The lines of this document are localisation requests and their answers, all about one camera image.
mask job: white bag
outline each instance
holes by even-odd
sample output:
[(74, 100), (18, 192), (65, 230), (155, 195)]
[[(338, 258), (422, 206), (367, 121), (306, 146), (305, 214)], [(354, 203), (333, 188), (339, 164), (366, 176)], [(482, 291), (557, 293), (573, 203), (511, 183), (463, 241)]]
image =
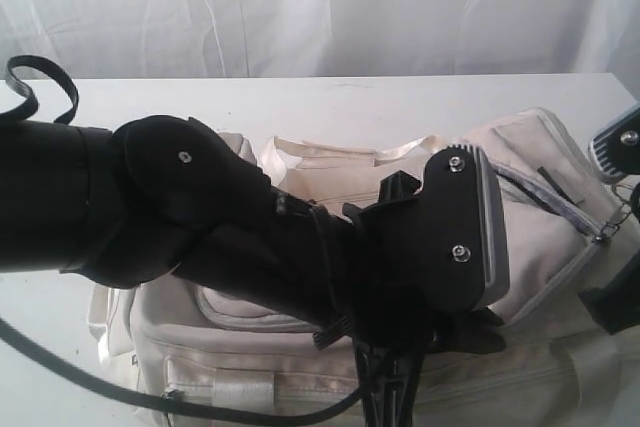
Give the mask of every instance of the white bag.
[[(484, 148), (500, 175), (511, 288), (491, 308), (505, 321), (508, 348), (428, 356), (415, 425), (601, 425), (637, 375), (640, 328), (606, 335), (576, 293), (606, 285), (640, 246), (639, 230), (626, 222), (609, 242), (596, 241), (620, 205), (554, 115), (529, 110), (464, 138)], [(233, 139), (252, 160), (248, 144)], [(339, 215), (343, 202), (374, 202), (379, 181), (397, 170), (421, 178), (445, 145), (431, 136), (377, 152), (276, 138), (261, 161), (281, 188)], [(292, 157), (297, 165), (287, 167)], [(348, 339), (317, 352), (311, 326), (171, 275), (129, 292), (97, 287), (90, 324), (111, 378), (155, 395), (294, 415), (357, 386)], [(361, 426), (361, 407), (324, 425)]]

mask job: white table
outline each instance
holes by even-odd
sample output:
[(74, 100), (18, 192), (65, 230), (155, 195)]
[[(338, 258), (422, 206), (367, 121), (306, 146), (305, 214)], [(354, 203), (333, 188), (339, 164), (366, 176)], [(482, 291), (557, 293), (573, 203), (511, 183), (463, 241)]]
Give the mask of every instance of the white table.
[[(193, 116), (216, 130), (244, 133), (256, 151), (274, 134), (388, 148), (430, 133), (461, 134), (532, 106), (554, 111), (586, 145), (599, 127), (634, 102), (611, 74), (79, 80), (77, 84), (81, 102), (76, 125), (115, 129), (150, 114)], [(50, 120), (66, 110), (68, 101), (54, 84), (33, 81), (32, 85), (43, 104), (38, 119)], [(0, 105), (9, 108), (18, 100), (0, 88)], [(96, 346), (85, 326), (90, 291), (90, 282), (73, 275), (6, 274), (0, 276), (0, 316), (64, 358), (99, 373)], [(2, 425), (141, 425), (126, 407), (56, 378), (4, 344), (0, 344), (0, 372)], [(619, 413), (627, 421), (611, 425), (632, 425), (630, 419), (637, 414)]]

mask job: bag handle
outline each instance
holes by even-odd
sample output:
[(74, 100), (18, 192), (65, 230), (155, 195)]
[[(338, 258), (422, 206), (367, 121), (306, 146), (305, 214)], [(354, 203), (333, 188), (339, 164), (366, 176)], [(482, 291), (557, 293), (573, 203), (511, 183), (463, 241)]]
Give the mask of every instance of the bag handle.
[(18, 55), (11, 57), (7, 62), (5, 82), (11, 90), (19, 96), (24, 97), (25, 100), (14, 109), (0, 113), (0, 124), (22, 122), (29, 119), (38, 111), (38, 98), (33, 92), (33, 89), (16, 76), (14, 69), (17, 67), (30, 67), (40, 71), (65, 91), (71, 100), (71, 108), (54, 120), (54, 123), (68, 125), (78, 111), (78, 102), (80, 101), (78, 89), (73, 83), (73, 80), (71, 80), (71, 77), (62, 70), (62, 67), (49, 59), (37, 55)]
[(411, 151), (422, 148), (434, 154), (447, 147), (447, 140), (440, 135), (429, 135), (407, 142), (393, 149), (376, 151), (374, 149), (357, 149), (333, 147), (313, 142), (290, 142), (280, 137), (272, 137), (260, 154), (260, 166), (271, 177), (273, 185), (278, 186), (284, 180), (287, 164), (281, 154), (302, 159), (314, 159), (314, 166), (323, 168), (344, 167), (345, 161), (362, 162), (370, 167), (395, 162), (407, 156)]

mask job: screw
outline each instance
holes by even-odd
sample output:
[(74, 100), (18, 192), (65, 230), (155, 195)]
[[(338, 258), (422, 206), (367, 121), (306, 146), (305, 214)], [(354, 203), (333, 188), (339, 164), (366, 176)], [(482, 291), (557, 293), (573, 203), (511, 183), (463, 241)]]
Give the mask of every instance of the screw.
[(640, 135), (635, 130), (627, 130), (620, 136), (620, 142), (628, 147), (633, 147), (640, 142)]
[(471, 258), (471, 251), (464, 245), (456, 245), (451, 249), (451, 253), (456, 262), (468, 262)]
[(183, 164), (188, 164), (193, 160), (191, 154), (189, 152), (185, 152), (184, 150), (182, 152), (178, 152), (178, 158)]
[(451, 157), (449, 159), (449, 167), (451, 168), (451, 172), (462, 172), (464, 169), (464, 160), (458, 156)]

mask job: white curtain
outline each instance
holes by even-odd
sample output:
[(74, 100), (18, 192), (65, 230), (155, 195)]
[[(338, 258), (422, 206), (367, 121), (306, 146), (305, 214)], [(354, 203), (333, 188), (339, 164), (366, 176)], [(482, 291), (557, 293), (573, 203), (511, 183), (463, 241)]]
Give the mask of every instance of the white curtain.
[(1, 0), (0, 62), (75, 77), (613, 71), (640, 97), (640, 0)]

